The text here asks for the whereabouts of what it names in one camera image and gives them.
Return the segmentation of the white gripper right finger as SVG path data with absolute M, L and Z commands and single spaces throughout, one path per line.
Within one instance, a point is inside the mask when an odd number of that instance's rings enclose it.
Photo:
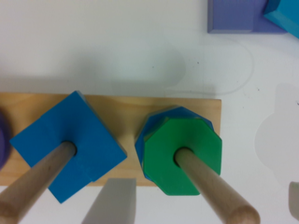
M 299 220 L 299 182 L 291 182 L 289 185 L 289 210 Z

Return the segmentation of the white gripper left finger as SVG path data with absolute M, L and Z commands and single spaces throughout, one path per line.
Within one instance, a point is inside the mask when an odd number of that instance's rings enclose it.
M 81 224 L 135 224 L 136 179 L 110 178 Z

